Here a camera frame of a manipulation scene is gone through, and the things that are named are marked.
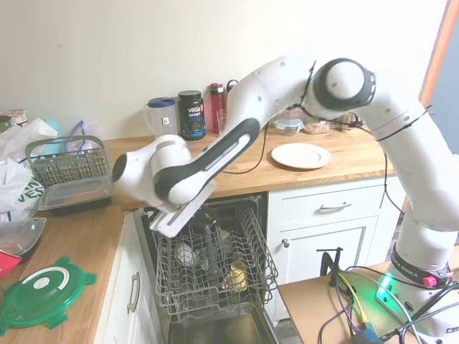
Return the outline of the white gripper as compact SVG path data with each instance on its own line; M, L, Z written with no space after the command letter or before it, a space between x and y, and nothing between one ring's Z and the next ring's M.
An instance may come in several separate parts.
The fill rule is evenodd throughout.
M200 191L193 201L186 205L158 207L158 214L150 220L149 229L168 238L175 237L203 206L216 187L216 182L210 182ZM208 219L204 220L203 233L208 260L211 262L211 274L218 275L218 249L216 245L212 243L212 223Z

